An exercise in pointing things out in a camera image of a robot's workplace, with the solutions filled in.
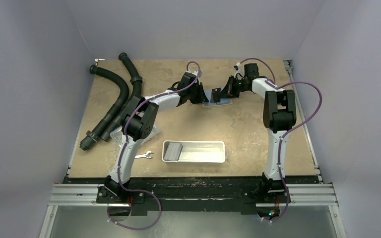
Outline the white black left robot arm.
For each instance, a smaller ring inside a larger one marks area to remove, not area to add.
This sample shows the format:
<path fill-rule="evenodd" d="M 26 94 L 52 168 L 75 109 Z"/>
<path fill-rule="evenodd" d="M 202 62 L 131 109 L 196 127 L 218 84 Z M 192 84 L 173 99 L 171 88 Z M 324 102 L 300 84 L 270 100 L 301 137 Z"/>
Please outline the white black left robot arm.
<path fill-rule="evenodd" d="M 134 96 L 121 113 L 122 142 L 115 165 L 106 177 L 104 188 L 116 203 L 124 202 L 131 177 L 131 169 L 138 149 L 155 124 L 157 114 L 169 108 L 178 107 L 187 101 L 193 104 L 203 102 L 200 70 L 186 71 L 176 88 L 170 87 L 152 96 Z"/>

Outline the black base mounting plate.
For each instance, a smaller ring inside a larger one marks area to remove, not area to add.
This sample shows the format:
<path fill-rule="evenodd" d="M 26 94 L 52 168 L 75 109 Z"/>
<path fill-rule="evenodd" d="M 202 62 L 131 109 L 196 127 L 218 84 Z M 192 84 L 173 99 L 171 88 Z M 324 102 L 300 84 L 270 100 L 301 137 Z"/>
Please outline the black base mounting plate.
<path fill-rule="evenodd" d="M 121 197 L 111 197 L 105 178 L 68 178 L 63 184 L 91 204 L 126 208 L 133 216 L 149 211 L 239 212 L 242 215 L 276 216 L 286 203 L 285 192 L 259 195 L 260 176 L 132 178 Z"/>

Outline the grey credit card stack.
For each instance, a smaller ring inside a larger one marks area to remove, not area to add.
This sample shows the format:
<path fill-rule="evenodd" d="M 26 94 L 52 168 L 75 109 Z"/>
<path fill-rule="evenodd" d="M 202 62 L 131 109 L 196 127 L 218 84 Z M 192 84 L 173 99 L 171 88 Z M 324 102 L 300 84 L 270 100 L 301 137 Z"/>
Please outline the grey credit card stack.
<path fill-rule="evenodd" d="M 178 161 L 182 152 L 183 146 L 179 142 L 170 142 L 167 146 L 163 159 L 165 161 Z"/>

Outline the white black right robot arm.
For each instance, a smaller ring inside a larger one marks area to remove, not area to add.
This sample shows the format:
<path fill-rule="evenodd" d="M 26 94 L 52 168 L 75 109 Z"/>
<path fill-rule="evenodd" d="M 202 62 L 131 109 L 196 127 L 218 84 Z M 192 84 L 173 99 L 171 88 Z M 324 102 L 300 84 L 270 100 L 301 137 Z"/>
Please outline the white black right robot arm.
<path fill-rule="evenodd" d="M 237 98 L 241 92 L 247 91 L 263 98 L 262 121 L 268 133 L 268 152 L 266 167 L 255 192 L 263 201 L 270 202 L 278 193 L 285 191 L 285 136 L 297 121 L 295 93 L 279 88 L 271 79 L 260 76 L 256 63 L 237 63 L 234 69 L 235 75 L 229 77 L 219 98 Z"/>

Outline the black credit card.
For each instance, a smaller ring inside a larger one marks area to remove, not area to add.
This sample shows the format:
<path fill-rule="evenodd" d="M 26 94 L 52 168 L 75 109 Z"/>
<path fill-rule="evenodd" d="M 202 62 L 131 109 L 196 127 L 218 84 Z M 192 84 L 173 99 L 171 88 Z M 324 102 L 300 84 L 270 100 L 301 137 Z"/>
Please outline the black credit card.
<path fill-rule="evenodd" d="M 219 103 L 221 100 L 221 88 L 214 88 L 211 90 L 211 103 Z"/>

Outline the clear plastic bag of screws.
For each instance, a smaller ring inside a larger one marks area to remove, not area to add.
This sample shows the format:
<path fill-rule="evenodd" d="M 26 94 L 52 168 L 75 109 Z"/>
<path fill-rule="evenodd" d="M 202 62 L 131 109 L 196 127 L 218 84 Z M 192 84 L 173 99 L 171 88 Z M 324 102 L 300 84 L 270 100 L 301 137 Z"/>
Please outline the clear plastic bag of screws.
<path fill-rule="evenodd" d="M 160 132 L 161 132 L 160 127 L 157 124 L 154 124 L 151 133 L 149 134 L 147 138 L 143 139 L 140 146 L 145 145 L 147 142 L 154 139 Z M 122 145 L 123 145 L 122 136 L 123 136 L 122 127 L 118 127 L 110 133 L 110 137 L 119 146 L 120 149 L 122 148 Z"/>

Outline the white rectangular tray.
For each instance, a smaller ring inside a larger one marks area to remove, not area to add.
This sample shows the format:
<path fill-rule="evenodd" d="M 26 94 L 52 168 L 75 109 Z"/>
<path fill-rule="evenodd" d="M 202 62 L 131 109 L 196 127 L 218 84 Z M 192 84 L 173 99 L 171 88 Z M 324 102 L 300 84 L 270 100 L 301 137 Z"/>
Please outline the white rectangular tray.
<path fill-rule="evenodd" d="M 168 156 L 171 147 L 178 147 L 177 159 Z M 223 141 L 174 141 L 166 140 L 162 147 L 162 161 L 165 163 L 224 163 L 226 161 Z"/>

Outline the silver open-end wrench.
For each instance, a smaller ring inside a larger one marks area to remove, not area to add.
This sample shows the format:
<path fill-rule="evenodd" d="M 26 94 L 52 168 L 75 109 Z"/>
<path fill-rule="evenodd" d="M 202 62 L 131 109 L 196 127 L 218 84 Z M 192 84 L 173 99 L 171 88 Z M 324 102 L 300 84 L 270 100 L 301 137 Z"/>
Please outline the silver open-end wrench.
<path fill-rule="evenodd" d="M 135 159 L 152 159 L 153 152 L 152 151 L 147 151 L 144 154 L 136 155 L 134 158 Z"/>

